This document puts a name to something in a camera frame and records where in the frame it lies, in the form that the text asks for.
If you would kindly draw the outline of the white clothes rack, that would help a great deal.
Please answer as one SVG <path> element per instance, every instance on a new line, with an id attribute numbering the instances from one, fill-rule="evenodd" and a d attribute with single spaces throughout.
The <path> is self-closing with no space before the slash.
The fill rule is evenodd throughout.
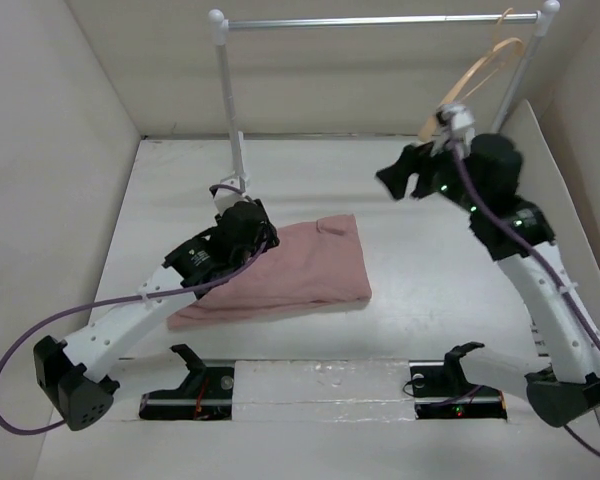
<path id="1" fill-rule="evenodd" d="M 415 135 L 464 72 L 490 47 L 504 1 L 480 13 L 349 18 L 208 15 L 229 135 L 228 177 L 248 184 L 246 134 Z M 481 128 L 498 131 L 559 12 L 525 5 L 502 24 L 525 53 L 474 93 Z"/>

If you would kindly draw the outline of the beige wooden hanger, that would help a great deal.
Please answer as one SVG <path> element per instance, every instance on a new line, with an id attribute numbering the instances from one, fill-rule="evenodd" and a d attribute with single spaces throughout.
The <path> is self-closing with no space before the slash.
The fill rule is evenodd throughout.
<path id="1" fill-rule="evenodd" d="M 514 13 L 513 8 L 505 10 L 494 27 L 491 45 L 457 80 L 442 97 L 438 106 L 454 102 L 464 102 L 478 91 L 492 77 L 497 75 L 525 53 L 525 43 L 518 37 L 502 38 L 502 24 Z"/>

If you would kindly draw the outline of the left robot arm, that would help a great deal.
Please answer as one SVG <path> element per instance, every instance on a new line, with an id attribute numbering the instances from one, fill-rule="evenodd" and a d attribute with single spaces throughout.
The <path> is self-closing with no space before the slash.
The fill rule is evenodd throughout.
<path id="1" fill-rule="evenodd" d="M 170 252 L 137 294 L 105 301 L 106 314 L 62 340 L 46 336 L 35 344 L 37 383 L 70 430 L 91 426 L 114 404 L 121 384 L 111 372 L 124 354 L 279 244 L 258 199 L 241 199 L 215 220 Z"/>

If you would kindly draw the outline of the pink trousers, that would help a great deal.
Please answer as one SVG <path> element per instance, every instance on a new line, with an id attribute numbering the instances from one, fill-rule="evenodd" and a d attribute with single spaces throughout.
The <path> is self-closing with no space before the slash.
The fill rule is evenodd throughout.
<path id="1" fill-rule="evenodd" d="M 278 230 L 279 245 L 245 272 L 167 319 L 171 331 L 253 320 L 372 298 L 356 217 L 341 214 Z"/>

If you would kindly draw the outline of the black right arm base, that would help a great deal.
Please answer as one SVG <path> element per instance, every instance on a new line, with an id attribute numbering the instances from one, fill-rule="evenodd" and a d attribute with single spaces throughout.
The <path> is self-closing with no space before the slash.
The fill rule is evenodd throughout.
<path id="1" fill-rule="evenodd" d="M 467 381 L 460 360 L 483 348 L 479 342 L 453 347 L 443 360 L 411 360 L 402 392 L 414 401 L 417 420 L 507 420 L 503 394 Z"/>

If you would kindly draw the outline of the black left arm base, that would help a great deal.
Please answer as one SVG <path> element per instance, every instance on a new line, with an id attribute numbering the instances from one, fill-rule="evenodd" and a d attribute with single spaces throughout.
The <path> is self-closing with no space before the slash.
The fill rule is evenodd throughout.
<path id="1" fill-rule="evenodd" d="M 174 345 L 170 350 L 181 357 L 188 374 L 175 389 L 143 394 L 139 418 L 146 421 L 230 420 L 235 362 L 205 362 L 185 344 Z"/>

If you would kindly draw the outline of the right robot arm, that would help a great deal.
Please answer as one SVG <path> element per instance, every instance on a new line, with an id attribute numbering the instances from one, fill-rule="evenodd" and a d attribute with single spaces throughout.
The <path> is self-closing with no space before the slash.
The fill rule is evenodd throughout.
<path id="1" fill-rule="evenodd" d="M 451 145 L 407 145 L 376 173 L 394 200 L 440 194 L 469 215 L 469 228 L 516 289 L 548 357 L 534 364 L 468 342 L 444 357 L 442 381 L 455 395 L 477 386 L 527 401 L 562 428 L 600 407 L 600 334 L 564 270 L 556 236 L 539 206 L 518 194 L 523 156 L 499 134 L 481 134 L 456 160 Z"/>

